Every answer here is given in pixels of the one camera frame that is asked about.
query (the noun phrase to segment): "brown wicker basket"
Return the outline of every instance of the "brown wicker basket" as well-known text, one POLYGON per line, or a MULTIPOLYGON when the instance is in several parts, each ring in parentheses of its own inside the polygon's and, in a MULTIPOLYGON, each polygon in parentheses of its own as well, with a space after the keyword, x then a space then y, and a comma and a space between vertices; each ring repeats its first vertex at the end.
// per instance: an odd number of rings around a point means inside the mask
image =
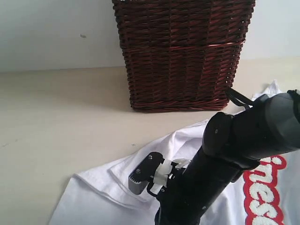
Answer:
POLYGON ((130 103, 144 112, 228 103, 255 0, 112 0, 130 103))

